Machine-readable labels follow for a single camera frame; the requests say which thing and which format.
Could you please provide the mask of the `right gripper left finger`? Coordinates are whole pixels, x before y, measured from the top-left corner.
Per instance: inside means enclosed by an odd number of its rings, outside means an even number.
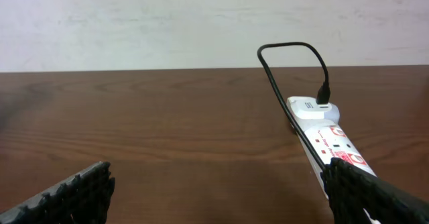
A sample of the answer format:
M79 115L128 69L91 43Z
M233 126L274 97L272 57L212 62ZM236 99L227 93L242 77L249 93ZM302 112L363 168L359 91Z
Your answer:
M106 223L115 179L97 162L1 213L1 223Z

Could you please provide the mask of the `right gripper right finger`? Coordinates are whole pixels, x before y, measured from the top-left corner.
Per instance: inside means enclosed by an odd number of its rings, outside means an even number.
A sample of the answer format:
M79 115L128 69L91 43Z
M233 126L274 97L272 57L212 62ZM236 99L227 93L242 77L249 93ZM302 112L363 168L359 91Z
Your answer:
M428 203L344 161L322 169L324 191L335 223L428 223Z

